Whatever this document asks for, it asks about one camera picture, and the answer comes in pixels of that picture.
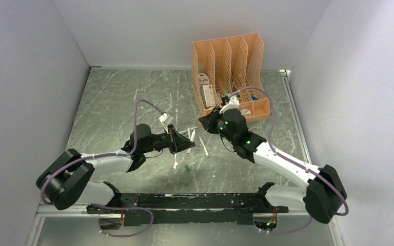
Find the white pen red tip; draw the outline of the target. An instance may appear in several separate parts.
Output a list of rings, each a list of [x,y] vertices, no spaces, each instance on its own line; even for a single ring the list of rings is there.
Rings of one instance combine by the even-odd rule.
[[[190,141],[194,144],[194,138],[195,138],[195,129],[192,131],[191,135],[190,135]],[[191,152],[191,148],[189,148],[187,150],[187,154],[190,154]]]

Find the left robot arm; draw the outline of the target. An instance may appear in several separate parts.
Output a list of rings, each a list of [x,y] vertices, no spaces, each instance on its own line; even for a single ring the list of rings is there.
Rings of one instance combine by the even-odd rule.
[[[194,147],[172,124],[162,134],[153,134],[147,124],[138,124],[130,139],[116,152],[81,154],[65,150],[38,178],[36,186],[44,203],[65,210],[75,203],[98,203],[108,213],[117,212],[122,205],[119,190],[110,183],[94,182],[110,173],[137,170],[147,159],[146,153],[167,149],[176,154]]]

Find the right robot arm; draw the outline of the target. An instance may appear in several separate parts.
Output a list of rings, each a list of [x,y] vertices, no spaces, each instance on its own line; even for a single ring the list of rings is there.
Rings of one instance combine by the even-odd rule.
[[[283,206],[306,211],[320,223],[329,223],[336,215],[347,215],[347,194],[334,167],[307,164],[271,146],[267,139],[248,129],[238,109],[222,112],[216,107],[200,117],[199,122],[208,133],[230,142],[242,159],[268,167],[295,184],[287,188],[273,185],[258,196],[256,204],[260,211]]]

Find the white pen pointing up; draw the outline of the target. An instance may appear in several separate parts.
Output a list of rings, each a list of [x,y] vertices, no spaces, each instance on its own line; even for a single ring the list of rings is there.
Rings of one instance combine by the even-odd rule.
[[[198,127],[191,127],[191,128],[189,128],[189,130],[190,130],[190,132],[192,132],[192,130],[197,129],[197,128],[198,128]],[[183,130],[183,131],[179,131],[179,133],[180,133],[180,134],[186,134],[186,133],[188,133],[188,129]]]

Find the pens in organizer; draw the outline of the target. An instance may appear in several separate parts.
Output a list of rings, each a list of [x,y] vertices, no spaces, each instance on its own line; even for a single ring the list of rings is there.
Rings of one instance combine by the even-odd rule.
[[[224,106],[227,104],[227,99],[225,99],[225,97],[228,95],[227,90],[223,87],[222,83],[220,81],[218,81],[217,79],[215,79],[215,83],[217,85],[217,96],[219,97],[219,100],[221,102],[221,105]],[[230,87],[232,92],[235,92],[237,90],[236,84],[235,84],[235,80],[233,77],[233,74],[230,74]]]

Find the white pen green tip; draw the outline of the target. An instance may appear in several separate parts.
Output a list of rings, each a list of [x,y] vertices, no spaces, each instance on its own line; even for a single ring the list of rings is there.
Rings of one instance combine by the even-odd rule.
[[[202,148],[203,148],[203,150],[204,150],[205,156],[206,156],[207,158],[209,158],[210,155],[209,155],[209,153],[208,153],[208,151],[207,151],[207,148],[206,148],[206,146],[205,146],[205,144],[204,144],[204,142],[203,142],[203,140],[202,140],[201,137],[199,137],[199,141],[200,141],[200,144],[201,144],[201,146],[202,146]]]

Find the white red box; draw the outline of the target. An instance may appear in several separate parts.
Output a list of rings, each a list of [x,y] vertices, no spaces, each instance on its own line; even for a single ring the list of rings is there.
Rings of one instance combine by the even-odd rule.
[[[205,108],[211,108],[216,106],[212,85],[201,85],[200,93]]]

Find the grey stationery blister pack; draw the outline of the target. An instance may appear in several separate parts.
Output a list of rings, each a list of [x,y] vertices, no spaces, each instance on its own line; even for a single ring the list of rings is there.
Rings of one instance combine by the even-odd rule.
[[[210,84],[209,77],[205,73],[199,73],[198,74],[198,84],[199,84],[199,86],[209,85]]]

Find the orange plastic file organizer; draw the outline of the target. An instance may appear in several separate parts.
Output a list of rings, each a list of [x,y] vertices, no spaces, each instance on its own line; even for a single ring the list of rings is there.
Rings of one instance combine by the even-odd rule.
[[[192,87],[201,116],[208,115],[214,107],[205,108],[202,102],[198,74],[205,73],[213,87],[216,106],[222,107],[217,96],[215,79],[220,81],[228,94],[230,74],[233,74],[237,90],[239,109],[249,108],[251,115],[244,115],[248,122],[266,119],[270,114],[270,102],[262,93],[261,66],[264,42],[259,34],[201,40],[192,43]]]

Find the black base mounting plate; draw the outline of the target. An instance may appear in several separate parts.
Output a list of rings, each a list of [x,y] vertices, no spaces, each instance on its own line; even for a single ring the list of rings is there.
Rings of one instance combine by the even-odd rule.
[[[88,214],[111,218],[126,227],[154,224],[223,223],[252,225],[257,214],[287,213],[260,193],[150,194],[123,193],[111,208],[86,207]]]

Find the white corner bracket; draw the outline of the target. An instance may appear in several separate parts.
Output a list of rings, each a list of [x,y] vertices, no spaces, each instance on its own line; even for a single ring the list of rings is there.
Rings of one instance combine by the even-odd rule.
[[[290,78],[291,70],[281,69],[279,70],[282,77]]]

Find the aluminium frame rail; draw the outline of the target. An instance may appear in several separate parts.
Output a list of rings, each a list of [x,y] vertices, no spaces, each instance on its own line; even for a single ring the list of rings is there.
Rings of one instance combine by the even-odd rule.
[[[330,202],[315,200],[310,204],[306,203],[306,211],[315,220],[322,223],[328,223],[335,210],[331,207]],[[101,209],[94,205],[94,202],[76,202],[76,196],[70,195],[69,198],[59,198],[52,202],[58,210],[70,208],[74,204],[88,203],[88,213],[101,213],[102,210],[111,211],[112,209]],[[208,193],[208,194],[135,194],[121,193],[115,195],[112,202],[106,207],[113,208],[131,208],[141,207],[153,211],[171,211],[171,212],[227,212],[235,211],[241,213],[288,213],[293,210],[293,205],[275,205],[270,203],[263,194],[258,193]]]

